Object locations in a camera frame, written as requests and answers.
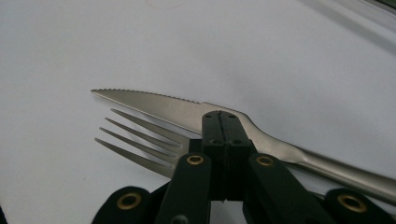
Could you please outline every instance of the steak knife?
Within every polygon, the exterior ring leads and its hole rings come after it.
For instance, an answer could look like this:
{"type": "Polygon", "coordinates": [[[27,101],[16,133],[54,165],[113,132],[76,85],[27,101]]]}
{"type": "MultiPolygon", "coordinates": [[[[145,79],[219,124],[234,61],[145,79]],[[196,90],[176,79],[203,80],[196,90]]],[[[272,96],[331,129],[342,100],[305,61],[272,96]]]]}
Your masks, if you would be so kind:
{"type": "Polygon", "coordinates": [[[247,136],[259,152],[273,155],[290,166],[303,168],[396,205],[395,179],[364,171],[276,139],[261,131],[242,112],[150,92],[104,89],[92,90],[92,93],[194,133],[202,132],[201,122],[205,113],[215,110],[233,113],[240,119],[247,136]]]}

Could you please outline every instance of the fork tine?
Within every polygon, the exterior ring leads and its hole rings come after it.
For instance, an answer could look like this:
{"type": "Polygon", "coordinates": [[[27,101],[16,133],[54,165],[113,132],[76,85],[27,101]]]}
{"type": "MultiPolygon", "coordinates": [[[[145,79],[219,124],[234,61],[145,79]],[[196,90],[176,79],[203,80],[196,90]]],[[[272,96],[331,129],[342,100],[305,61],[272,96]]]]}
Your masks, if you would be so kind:
{"type": "Polygon", "coordinates": [[[126,118],[128,120],[130,120],[131,122],[133,122],[135,124],[140,125],[143,128],[146,128],[146,129],[148,129],[148,130],[150,130],[150,131],[152,131],[154,133],[157,133],[159,135],[162,135],[162,136],[166,137],[167,139],[172,140],[174,142],[185,143],[185,142],[189,141],[188,137],[185,137],[185,136],[183,136],[183,135],[181,135],[179,133],[174,133],[174,132],[169,131],[169,130],[163,128],[163,127],[160,127],[158,125],[149,123],[149,122],[147,122],[145,120],[139,119],[139,118],[134,117],[134,116],[129,115],[129,114],[126,114],[126,113],[121,112],[121,111],[119,111],[117,109],[111,109],[111,111],[113,111],[114,113],[116,113],[116,114],[118,114],[118,115],[120,115],[120,116],[122,116],[122,117],[124,117],[124,118],[126,118]]]}
{"type": "Polygon", "coordinates": [[[137,143],[135,141],[132,141],[131,139],[123,137],[123,136],[121,136],[119,134],[113,133],[113,132],[111,132],[111,131],[109,131],[107,129],[104,129],[104,128],[99,128],[99,129],[101,131],[105,132],[105,133],[108,133],[108,134],[112,135],[113,137],[116,137],[116,138],[120,139],[121,141],[123,141],[123,142],[125,142],[125,143],[127,143],[127,144],[129,144],[129,145],[131,145],[133,147],[136,147],[136,148],[138,148],[138,149],[140,149],[142,151],[147,152],[151,156],[157,157],[157,158],[159,158],[159,159],[161,159],[163,161],[167,161],[169,163],[172,163],[172,162],[175,161],[176,155],[164,154],[164,153],[162,153],[160,151],[154,150],[153,148],[143,146],[142,144],[139,144],[139,143],[137,143]]]}
{"type": "Polygon", "coordinates": [[[148,142],[150,142],[150,143],[152,143],[154,145],[157,145],[159,147],[163,147],[163,148],[165,148],[165,149],[167,149],[167,150],[169,150],[171,152],[177,153],[178,150],[180,149],[180,147],[174,147],[174,146],[172,146],[172,145],[170,145],[168,143],[165,143],[164,141],[161,141],[159,139],[156,139],[156,138],[151,137],[149,135],[146,135],[144,133],[138,132],[137,130],[134,130],[134,129],[129,128],[129,127],[125,126],[125,125],[122,125],[122,124],[116,122],[113,119],[105,118],[105,120],[109,121],[110,123],[112,123],[114,125],[119,126],[120,128],[122,128],[123,130],[127,131],[128,133],[132,133],[132,134],[134,134],[134,135],[136,135],[136,136],[138,136],[138,137],[140,137],[142,139],[145,139],[146,141],[148,141],[148,142]]]}
{"type": "Polygon", "coordinates": [[[132,152],[129,152],[127,150],[124,150],[120,147],[116,147],[114,145],[109,144],[108,142],[105,142],[99,138],[95,138],[95,141],[102,144],[104,147],[107,147],[108,149],[120,154],[121,156],[125,157],[126,159],[133,161],[157,174],[164,175],[167,177],[172,177],[173,175],[173,165],[171,164],[170,166],[162,165],[159,164],[158,162],[148,160],[146,158],[140,157],[135,155],[132,152]]]}

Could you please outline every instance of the brass eyelet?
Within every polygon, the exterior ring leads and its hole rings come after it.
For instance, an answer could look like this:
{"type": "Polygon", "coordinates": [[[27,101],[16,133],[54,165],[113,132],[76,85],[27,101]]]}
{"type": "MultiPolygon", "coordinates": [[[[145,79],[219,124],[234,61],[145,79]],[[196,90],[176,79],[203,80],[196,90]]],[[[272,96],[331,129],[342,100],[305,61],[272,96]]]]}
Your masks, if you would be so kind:
{"type": "Polygon", "coordinates": [[[129,210],[137,207],[142,201],[142,196],[136,192],[127,193],[119,197],[117,200],[117,207],[121,210],[129,210]],[[132,203],[126,203],[125,199],[132,198],[134,201],[132,203]]]}
{"type": "Polygon", "coordinates": [[[258,162],[260,165],[263,166],[272,166],[274,165],[273,159],[266,157],[266,156],[260,156],[256,159],[256,162],[258,162]]]}
{"type": "Polygon", "coordinates": [[[367,211],[366,204],[355,196],[341,194],[337,197],[337,200],[341,205],[353,212],[363,213],[367,211]]]}
{"type": "Polygon", "coordinates": [[[189,156],[187,162],[191,165],[199,165],[204,162],[204,158],[202,156],[189,156]]]}

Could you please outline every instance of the stainless steel cutlery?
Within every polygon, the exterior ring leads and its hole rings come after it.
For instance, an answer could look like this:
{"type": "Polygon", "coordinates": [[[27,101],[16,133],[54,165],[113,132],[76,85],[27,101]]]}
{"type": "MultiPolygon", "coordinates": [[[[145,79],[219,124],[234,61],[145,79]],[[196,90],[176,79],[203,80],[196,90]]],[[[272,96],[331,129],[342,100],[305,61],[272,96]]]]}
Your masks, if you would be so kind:
{"type": "MultiPolygon", "coordinates": [[[[396,180],[364,171],[357,167],[341,163],[340,161],[325,158],[308,150],[278,140],[261,131],[250,120],[250,118],[242,112],[225,108],[220,105],[196,103],[193,101],[142,91],[93,90],[92,93],[194,133],[202,132],[201,120],[205,113],[210,111],[225,111],[232,113],[240,119],[248,138],[253,142],[254,146],[260,153],[273,155],[288,165],[304,168],[310,173],[324,176],[342,185],[357,189],[369,196],[373,196],[383,202],[396,205],[396,180]]],[[[118,110],[113,111],[144,128],[152,130],[159,135],[177,142],[178,146],[171,146],[164,141],[159,141],[158,139],[139,133],[111,119],[108,119],[108,121],[121,127],[123,130],[164,148],[165,152],[159,152],[152,148],[144,147],[130,139],[124,138],[109,130],[102,129],[104,132],[109,133],[136,148],[146,151],[152,156],[165,161],[165,163],[161,164],[141,158],[102,140],[97,139],[97,141],[131,161],[147,167],[154,172],[169,177],[172,176],[178,158],[189,152],[190,139],[118,110]]]]}

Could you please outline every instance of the white surface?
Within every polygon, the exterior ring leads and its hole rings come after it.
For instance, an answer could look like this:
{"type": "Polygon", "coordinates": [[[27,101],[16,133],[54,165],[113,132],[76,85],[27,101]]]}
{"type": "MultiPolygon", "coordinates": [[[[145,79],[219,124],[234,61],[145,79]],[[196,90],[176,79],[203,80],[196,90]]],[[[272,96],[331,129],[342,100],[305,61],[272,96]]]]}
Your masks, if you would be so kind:
{"type": "MultiPolygon", "coordinates": [[[[274,137],[396,178],[395,24],[357,0],[1,1],[9,223],[90,223],[115,190],[167,181],[93,141],[124,109],[99,88],[241,110],[274,137]]],[[[216,203],[212,222],[243,223],[238,206],[216,203]]]]}

